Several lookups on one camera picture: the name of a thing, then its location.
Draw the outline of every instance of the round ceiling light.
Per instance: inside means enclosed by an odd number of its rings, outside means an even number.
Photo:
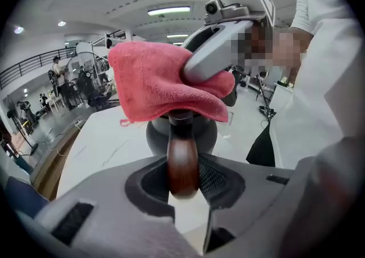
[[[14,33],[16,33],[16,34],[20,34],[20,33],[22,33],[22,32],[23,32],[23,30],[24,30],[24,28],[23,28],[22,26],[18,26],[18,27],[16,27],[16,28],[14,29]]]

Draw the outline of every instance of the person in white shirt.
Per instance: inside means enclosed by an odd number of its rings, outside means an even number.
[[[305,50],[291,99],[256,139],[249,163],[294,169],[344,137],[364,135],[363,33],[346,1],[297,0],[289,32],[274,34],[266,57],[293,66]]]
[[[68,92],[67,92],[68,87],[66,86],[66,84],[64,82],[64,70],[61,69],[61,67],[59,66],[58,63],[59,63],[59,57],[55,56],[53,58],[52,70],[53,70],[53,73],[55,73],[57,76],[58,93],[61,94],[64,101],[66,102],[68,109],[71,110],[71,109],[75,108],[75,106],[71,105],[70,99],[68,98]]]

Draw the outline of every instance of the fluorescent light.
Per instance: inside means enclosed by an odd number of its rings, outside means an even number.
[[[184,6],[184,7],[168,7],[168,8],[160,8],[160,9],[154,9],[147,11],[148,15],[161,15],[166,13],[176,13],[176,12],[189,12],[190,7]]]
[[[23,30],[24,30],[24,28],[22,26],[18,26],[16,29],[14,29],[14,33],[20,34],[23,32]]]
[[[175,37],[188,37],[188,35],[187,34],[167,35],[167,38],[175,38]]]

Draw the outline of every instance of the white shirt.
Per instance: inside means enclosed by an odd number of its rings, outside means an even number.
[[[57,76],[59,76],[59,77],[57,78],[58,86],[63,85],[63,84],[64,84],[64,75],[63,75],[63,74],[61,74],[61,71],[62,71],[62,70],[61,70],[61,68],[60,68],[59,64],[54,63],[54,64],[53,64],[53,67],[52,67],[52,70],[53,70],[53,72],[54,72]]]
[[[314,37],[270,137],[276,167],[294,169],[343,137],[364,135],[365,58],[361,27],[344,0],[297,0],[291,26]]]

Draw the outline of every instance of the pink towel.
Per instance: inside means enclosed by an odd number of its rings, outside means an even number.
[[[233,89],[234,77],[222,71],[188,86],[180,71],[192,53],[167,43],[118,43],[109,53],[120,105],[130,122],[153,120],[170,110],[190,109],[217,121],[228,121],[220,100]]]

